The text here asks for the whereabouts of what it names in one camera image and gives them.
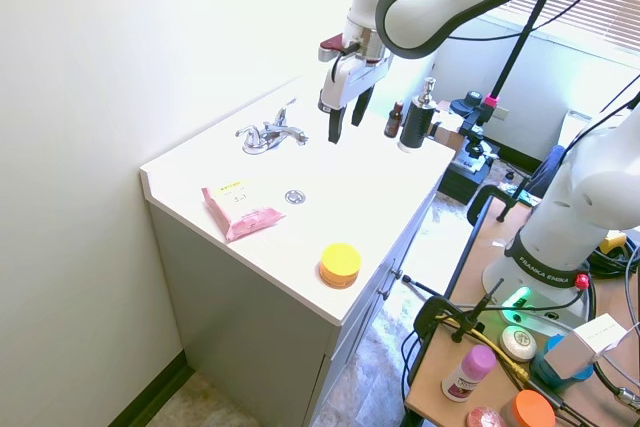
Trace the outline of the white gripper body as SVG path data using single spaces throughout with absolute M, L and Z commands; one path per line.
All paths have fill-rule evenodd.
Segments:
M 320 49 L 319 60 L 333 60 L 321 89 L 319 109 L 334 111 L 346 107 L 350 101 L 384 78 L 393 61 L 393 54 L 383 49 L 381 58 L 370 59 L 355 49 Z

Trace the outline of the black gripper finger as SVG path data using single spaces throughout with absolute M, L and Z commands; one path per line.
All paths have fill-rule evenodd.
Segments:
M 368 108 L 368 105 L 370 103 L 371 97 L 373 95 L 374 89 L 375 89 L 375 86 L 372 85 L 371 87 L 369 87 L 367 90 L 365 90 L 358 96 L 353 113 L 352 113 L 352 117 L 351 117 L 351 124 L 353 126 L 359 126 L 360 123 L 362 122 L 363 117 Z
M 328 140 L 333 144 L 337 144 L 341 138 L 345 112 L 345 106 L 330 110 Z

